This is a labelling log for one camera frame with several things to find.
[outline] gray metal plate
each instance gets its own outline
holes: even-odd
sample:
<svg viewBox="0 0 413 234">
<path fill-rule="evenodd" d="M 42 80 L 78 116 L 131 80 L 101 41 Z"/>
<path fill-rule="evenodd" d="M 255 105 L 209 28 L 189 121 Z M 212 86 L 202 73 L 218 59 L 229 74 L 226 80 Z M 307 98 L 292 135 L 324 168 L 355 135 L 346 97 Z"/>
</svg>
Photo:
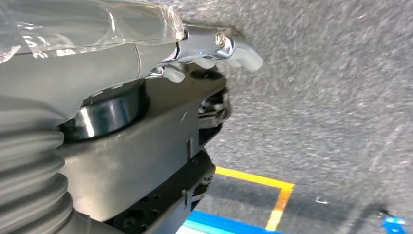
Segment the gray metal plate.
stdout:
<svg viewBox="0 0 413 234">
<path fill-rule="evenodd" d="M 116 134 L 58 148 L 75 209 L 107 220 L 168 179 L 200 150 L 201 101 L 224 88 L 224 78 L 148 80 L 150 107 L 142 120 Z"/>
</svg>

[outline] gray carpet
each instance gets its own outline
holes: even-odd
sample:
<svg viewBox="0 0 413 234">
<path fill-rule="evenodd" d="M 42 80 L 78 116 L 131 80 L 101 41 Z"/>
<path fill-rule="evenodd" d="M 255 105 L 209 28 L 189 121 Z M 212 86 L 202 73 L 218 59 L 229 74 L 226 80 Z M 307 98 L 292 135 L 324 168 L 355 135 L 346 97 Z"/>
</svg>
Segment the gray carpet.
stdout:
<svg viewBox="0 0 413 234">
<path fill-rule="evenodd" d="M 281 231 L 379 234 L 383 206 L 413 230 L 412 0 L 157 2 L 235 26 L 265 57 L 254 73 L 220 67 L 234 113 L 208 150 L 296 184 Z M 276 197 L 218 176 L 200 208 L 264 226 Z"/>
</svg>

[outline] floor marking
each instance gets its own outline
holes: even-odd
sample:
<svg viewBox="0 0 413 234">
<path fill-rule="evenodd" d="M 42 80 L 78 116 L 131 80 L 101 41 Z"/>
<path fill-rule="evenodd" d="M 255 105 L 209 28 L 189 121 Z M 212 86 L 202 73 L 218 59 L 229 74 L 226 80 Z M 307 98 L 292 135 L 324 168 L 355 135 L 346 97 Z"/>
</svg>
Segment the floor marking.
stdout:
<svg viewBox="0 0 413 234">
<path fill-rule="evenodd" d="M 271 212 L 267 226 L 265 227 L 265 229 L 268 231 L 275 231 L 277 229 L 277 226 L 280 223 L 282 217 L 282 213 L 284 213 L 285 206 L 287 205 L 287 202 L 294 190 L 294 184 L 223 167 L 216 167 L 215 173 L 280 189 L 280 194 L 278 195 L 274 209 Z"/>
</svg>

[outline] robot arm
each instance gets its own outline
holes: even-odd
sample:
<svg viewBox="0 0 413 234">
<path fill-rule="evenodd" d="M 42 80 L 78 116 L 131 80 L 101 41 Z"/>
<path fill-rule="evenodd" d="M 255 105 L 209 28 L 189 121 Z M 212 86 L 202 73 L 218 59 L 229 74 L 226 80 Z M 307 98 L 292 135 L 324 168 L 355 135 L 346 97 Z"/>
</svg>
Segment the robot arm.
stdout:
<svg viewBox="0 0 413 234">
<path fill-rule="evenodd" d="M 0 234 L 174 233 L 210 183 L 204 145 L 230 113 L 225 78 L 205 68 L 262 58 L 228 28 L 146 3 L 0 10 Z"/>
</svg>

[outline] plastic wrap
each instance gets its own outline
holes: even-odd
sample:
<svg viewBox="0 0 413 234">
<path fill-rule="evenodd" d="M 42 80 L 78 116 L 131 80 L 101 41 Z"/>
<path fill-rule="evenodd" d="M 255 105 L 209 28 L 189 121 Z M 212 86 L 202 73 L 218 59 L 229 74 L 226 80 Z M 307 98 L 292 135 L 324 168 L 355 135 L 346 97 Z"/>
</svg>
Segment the plastic wrap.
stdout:
<svg viewBox="0 0 413 234">
<path fill-rule="evenodd" d="M 3 0 L 0 63 L 16 53 L 48 58 L 126 43 L 180 41 L 184 27 L 169 6 L 133 0 Z"/>
</svg>

